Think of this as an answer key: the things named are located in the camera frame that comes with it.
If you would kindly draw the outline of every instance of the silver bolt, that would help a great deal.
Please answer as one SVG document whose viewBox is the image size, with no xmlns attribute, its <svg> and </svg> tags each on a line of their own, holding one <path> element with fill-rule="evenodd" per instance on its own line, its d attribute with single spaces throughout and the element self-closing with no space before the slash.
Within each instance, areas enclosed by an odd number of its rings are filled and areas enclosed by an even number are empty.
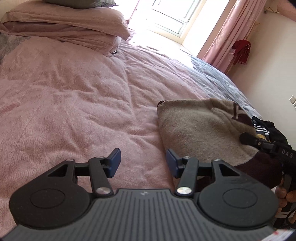
<svg viewBox="0 0 296 241">
<path fill-rule="evenodd" d="M 111 189 L 107 187 L 101 187 L 101 188 L 97 188 L 96 192 L 101 195 L 106 195 L 111 192 Z"/>
<path fill-rule="evenodd" d="M 192 189 L 189 187 L 180 187 L 177 189 L 177 193 L 182 194 L 182 195 L 187 195 L 192 193 Z"/>
</svg>

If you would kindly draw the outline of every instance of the person's arm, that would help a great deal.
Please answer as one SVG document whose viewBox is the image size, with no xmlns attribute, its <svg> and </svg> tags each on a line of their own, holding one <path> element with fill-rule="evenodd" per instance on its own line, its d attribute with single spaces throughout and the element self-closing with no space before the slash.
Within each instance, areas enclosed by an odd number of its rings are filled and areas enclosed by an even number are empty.
<svg viewBox="0 0 296 241">
<path fill-rule="evenodd" d="M 296 7 L 296 0 L 289 0 Z"/>
</svg>

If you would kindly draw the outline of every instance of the white wall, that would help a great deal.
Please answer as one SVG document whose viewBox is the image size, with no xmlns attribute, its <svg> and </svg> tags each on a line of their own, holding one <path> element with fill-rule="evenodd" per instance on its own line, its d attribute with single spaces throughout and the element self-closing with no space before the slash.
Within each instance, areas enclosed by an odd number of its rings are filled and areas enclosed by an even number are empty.
<svg viewBox="0 0 296 241">
<path fill-rule="evenodd" d="M 237 64 L 229 76 L 295 149 L 296 109 L 289 98 L 296 96 L 296 22 L 267 12 L 250 42 L 247 65 Z"/>
</svg>

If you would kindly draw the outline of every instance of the gray pillow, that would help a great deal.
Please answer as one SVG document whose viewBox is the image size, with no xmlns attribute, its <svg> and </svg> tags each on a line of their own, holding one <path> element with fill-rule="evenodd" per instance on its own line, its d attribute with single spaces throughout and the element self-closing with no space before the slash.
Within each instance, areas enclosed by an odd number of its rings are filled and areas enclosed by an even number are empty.
<svg viewBox="0 0 296 241">
<path fill-rule="evenodd" d="M 118 6 L 113 0 L 43 0 L 43 1 L 47 3 L 57 4 L 60 6 L 78 8 L 78 9 Z"/>
</svg>

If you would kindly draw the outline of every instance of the window pane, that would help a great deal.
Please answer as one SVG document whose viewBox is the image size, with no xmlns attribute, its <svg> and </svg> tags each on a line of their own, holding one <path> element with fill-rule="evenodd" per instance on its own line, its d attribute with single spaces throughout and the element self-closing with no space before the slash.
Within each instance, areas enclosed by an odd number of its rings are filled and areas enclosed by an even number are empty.
<svg viewBox="0 0 296 241">
<path fill-rule="evenodd" d="M 177 34 L 180 32 L 183 26 L 183 23 L 154 10 L 151 10 L 151 14 L 149 14 L 147 20 L 165 27 Z"/>
<path fill-rule="evenodd" d="M 163 12 L 169 16 L 177 18 L 186 18 L 195 0 L 161 0 L 155 1 L 153 9 Z"/>
</svg>

